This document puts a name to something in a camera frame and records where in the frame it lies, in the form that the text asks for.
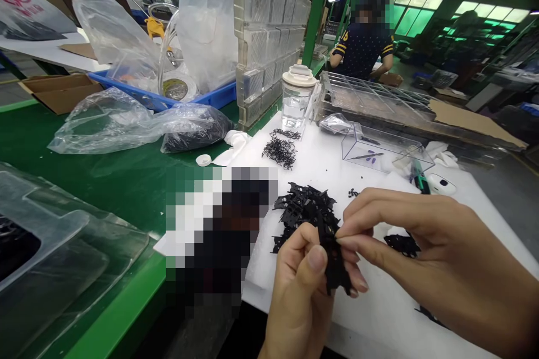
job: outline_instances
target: water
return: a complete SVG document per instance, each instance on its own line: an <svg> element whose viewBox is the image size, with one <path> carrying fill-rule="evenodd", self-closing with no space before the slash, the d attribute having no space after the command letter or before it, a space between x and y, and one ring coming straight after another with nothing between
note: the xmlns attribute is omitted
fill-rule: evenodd
<svg viewBox="0 0 539 359"><path fill-rule="evenodd" d="M305 119L305 111L309 105L309 92L299 93L283 89L282 92L282 124L291 129L299 128Z"/></svg>

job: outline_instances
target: hand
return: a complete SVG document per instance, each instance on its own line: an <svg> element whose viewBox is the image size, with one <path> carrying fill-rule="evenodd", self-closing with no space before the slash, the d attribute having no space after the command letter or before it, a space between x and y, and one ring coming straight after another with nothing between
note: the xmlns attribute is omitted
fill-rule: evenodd
<svg viewBox="0 0 539 359"><path fill-rule="evenodd" d="M277 255L266 340L259 358L319 358L331 325L326 292L327 254L318 231L303 223Z"/></svg>
<svg viewBox="0 0 539 359"><path fill-rule="evenodd" d="M419 257L372 238L381 222L409 231ZM539 282L469 207L446 196L368 188L345 209L336 237L461 337L504 358L537 353Z"/></svg>

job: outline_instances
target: white cloth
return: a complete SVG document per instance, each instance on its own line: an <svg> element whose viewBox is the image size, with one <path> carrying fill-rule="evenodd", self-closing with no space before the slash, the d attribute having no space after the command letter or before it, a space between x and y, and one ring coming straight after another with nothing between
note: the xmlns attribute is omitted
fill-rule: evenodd
<svg viewBox="0 0 539 359"><path fill-rule="evenodd" d="M228 166L251 139L252 136L245 132L229 131L225 136L225 142L232 147L215 157L212 163L222 167Z"/></svg>
<svg viewBox="0 0 539 359"><path fill-rule="evenodd" d="M447 143L430 142L425 148L427 154L431 157L435 164L443 165L448 168L460 169L456 163L458 158L447 150Z"/></svg>

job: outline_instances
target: dark t-shirt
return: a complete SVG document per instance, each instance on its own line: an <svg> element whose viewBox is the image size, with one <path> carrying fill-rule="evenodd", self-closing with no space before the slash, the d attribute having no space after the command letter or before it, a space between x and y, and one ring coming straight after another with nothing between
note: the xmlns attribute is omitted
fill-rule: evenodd
<svg viewBox="0 0 539 359"><path fill-rule="evenodd" d="M369 80L378 56L393 54L393 37L383 26L353 23L339 41L333 54L344 57L335 73Z"/></svg>

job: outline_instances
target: green table edge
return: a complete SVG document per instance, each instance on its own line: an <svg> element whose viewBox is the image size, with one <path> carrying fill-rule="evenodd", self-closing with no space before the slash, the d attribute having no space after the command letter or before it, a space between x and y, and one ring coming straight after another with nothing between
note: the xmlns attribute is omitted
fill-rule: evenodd
<svg viewBox="0 0 539 359"><path fill-rule="evenodd" d="M38 102L35 99L31 99L31 100L21 101L15 104L4 105L3 107L0 107L0 113L14 111L15 109L20 109L24 107L29 107L30 105L34 105L37 103Z"/></svg>
<svg viewBox="0 0 539 359"><path fill-rule="evenodd" d="M154 253L65 355L69 359L109 357L166 278L166 258Z"/></svg>

